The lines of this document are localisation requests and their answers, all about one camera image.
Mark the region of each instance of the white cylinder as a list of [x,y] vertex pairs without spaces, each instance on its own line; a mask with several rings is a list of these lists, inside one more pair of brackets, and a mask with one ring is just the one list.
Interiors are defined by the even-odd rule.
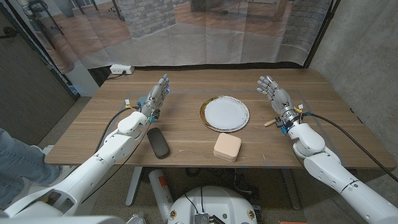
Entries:
[[149,181],[154,191],[156,203],[162,215],[163,223],[167,223],[170,209],[174,203],[169,186],[167,185],[166,177],[162,170],[153,170],[149,174]]

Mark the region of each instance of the power strip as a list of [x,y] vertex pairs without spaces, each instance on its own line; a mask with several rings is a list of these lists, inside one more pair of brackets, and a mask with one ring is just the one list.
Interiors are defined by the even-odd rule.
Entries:
[[126,74],[131,75],[134,69],[135,68],[133,66],[127,65],[112,65],[110,68],[113,75],[120,75],[123,71],[126,71]]

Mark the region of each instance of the wooden table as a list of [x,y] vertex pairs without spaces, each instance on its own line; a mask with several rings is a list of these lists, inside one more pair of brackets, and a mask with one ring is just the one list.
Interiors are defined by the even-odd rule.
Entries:
[[[162,130],[170,155],[157,159],[145,137],[126,164],[137,167],[258,167],[301,168],[286,137],[274,125],[264,123],[277,116],[271,103],[256,91],[261,75],[271,75],[288,91],[295,105],[303,104],[304,110],[324,116],[343,127],[384,166],[396,166],[392,156],[382,147],[373,134],[350,111],[328,82],[316,70],[195,70],[195,71],[134,71],[117,80],[106,81],[96,95],[67,129],[45,161],[50,164],[85,162],[93,155],[95,147],[108,121],[122,108],[124,99],[138,101],[145,96],[159,78],[168,73],[171,93],[161,108],[160,119],[150,128]],[[242,139],[235,162],[228,162],[213,155],[213,147],[219,135],[207,128],[199,118],[201,104],[212,96],[233,96],[249,109],[250,119],[241,130],[231,133]],[[123,113],[125,118],[131,111]],[[376,168],[358,147],[332,125],[305,117],[315,131],[321,134],[326,145],[343,161],[347,168]],[[116,128],[111,125],[109,131]]]

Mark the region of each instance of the plate rim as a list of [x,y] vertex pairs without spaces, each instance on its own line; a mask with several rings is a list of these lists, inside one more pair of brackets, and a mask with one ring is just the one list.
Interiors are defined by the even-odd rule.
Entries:
[[[219,128],[216,128],[216,127],[212,126],[212,125],[207,121],[206,116],[205,116],[206,106],[207,106],[211,101],[216,100],[216,99],[218,99],[218,98],[222,98],[222,97],[225,97],[225,98],[234,98],[235,100],[237,100],[237,101],[239,101],[240,103],[242,103],[242,105],[244,105],[244,107],[247,109],[247,112],[248,112],[248,119],[246,120],[246,122],[245,122],[240,128],[238,128],[238,129],[236,129],[236,128],[234,128],[234,129],[219,129]],[[213,96],[213,97],[207,99],[207,100],[200,106],[200,109],[199,109],[199,117],[200,117],[200,120],[202,121],[202,123],[203,123],[206,127],[210,128],[210,129],[212,129],[212,130],[214,130],[214,131],[221,132],[221,133],[230,133],[230,132],[234,132],[234,131],[239,131],[240,129],[242,129],[243,127],[245,127],[245,125],[247,125],[247,123],[249,122],[249,118],[250,118],[250,112],[249,112],[249,108],[248,108],[241,100],[239,100],[239,99],[237,99],[237,98],[235,98],[235,97],[233,97],[233,96]]]

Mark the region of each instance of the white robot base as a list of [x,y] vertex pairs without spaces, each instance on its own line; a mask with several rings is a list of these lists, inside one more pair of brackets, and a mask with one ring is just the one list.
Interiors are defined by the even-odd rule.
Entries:
[[181,223],[256,224],[257,219],[252,205],[240,194],[226,187],[203,186],[182,195],[172,205],[168,224]]

